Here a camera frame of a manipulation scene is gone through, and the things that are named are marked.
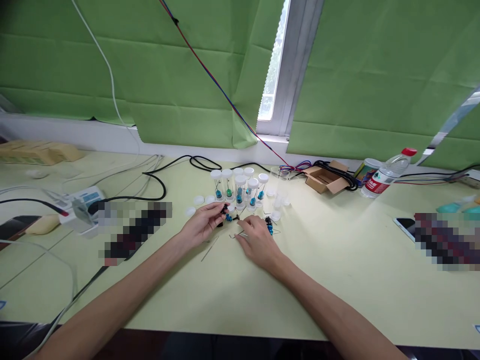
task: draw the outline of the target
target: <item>hand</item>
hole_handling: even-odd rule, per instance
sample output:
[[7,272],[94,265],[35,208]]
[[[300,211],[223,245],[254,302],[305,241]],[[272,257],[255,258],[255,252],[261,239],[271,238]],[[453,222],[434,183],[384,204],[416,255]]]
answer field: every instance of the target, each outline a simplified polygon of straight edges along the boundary
[[265,220],[256,215],[250,215],[245,220],[239,220],[238,225],[248,235],[248,237],[235,235],[247,258],[271,273],[285,255],[270,235]]
[[225,215],[221,214],[225,204],[230,205],[229,202],[212,202],[198,208],[178,234],[192,247],[200,245],[225,220]]

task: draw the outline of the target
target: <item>left hand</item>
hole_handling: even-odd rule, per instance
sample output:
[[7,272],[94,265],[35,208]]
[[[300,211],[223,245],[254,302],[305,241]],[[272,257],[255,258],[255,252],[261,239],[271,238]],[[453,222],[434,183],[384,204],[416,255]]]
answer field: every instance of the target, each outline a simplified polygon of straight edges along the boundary
[[220,213],[225,204],[230,205],[229,202],[212,202],[198,208],[178,234],[192,247],[200,245],[225,220],[225,215]]

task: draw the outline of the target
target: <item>plastic water bottle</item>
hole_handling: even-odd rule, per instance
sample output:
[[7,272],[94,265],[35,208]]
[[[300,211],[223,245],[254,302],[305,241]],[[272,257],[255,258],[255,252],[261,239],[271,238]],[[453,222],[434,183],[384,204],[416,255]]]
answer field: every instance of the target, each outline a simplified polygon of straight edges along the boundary
[[375,199],[385,191],[410,165],[412,156],[417,153],[414,148],[406,147],[401,154],[392,157],[379,168],[370,180],[361,188],[361,194]]

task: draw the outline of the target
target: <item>red bottle cap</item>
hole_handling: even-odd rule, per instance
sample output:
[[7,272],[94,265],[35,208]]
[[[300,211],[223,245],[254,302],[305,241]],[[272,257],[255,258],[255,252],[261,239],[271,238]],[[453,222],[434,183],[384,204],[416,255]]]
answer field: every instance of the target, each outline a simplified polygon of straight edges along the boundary
[[401,153],[403,155],[413,156],[417,153],[417,149],[414,149],[414,148],[411,148],[411,147],[406,147],[401,151]]

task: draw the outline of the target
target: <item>bottle label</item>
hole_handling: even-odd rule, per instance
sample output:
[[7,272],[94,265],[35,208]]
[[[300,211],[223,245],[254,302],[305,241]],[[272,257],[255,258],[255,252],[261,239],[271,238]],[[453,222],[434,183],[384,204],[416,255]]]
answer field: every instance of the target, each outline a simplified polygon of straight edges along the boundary
[[395,179],[396,177],[387,176],[384,173],[377,171],[375,175],[368,180],[365,187],[372,193],[381,194],[395,181]]

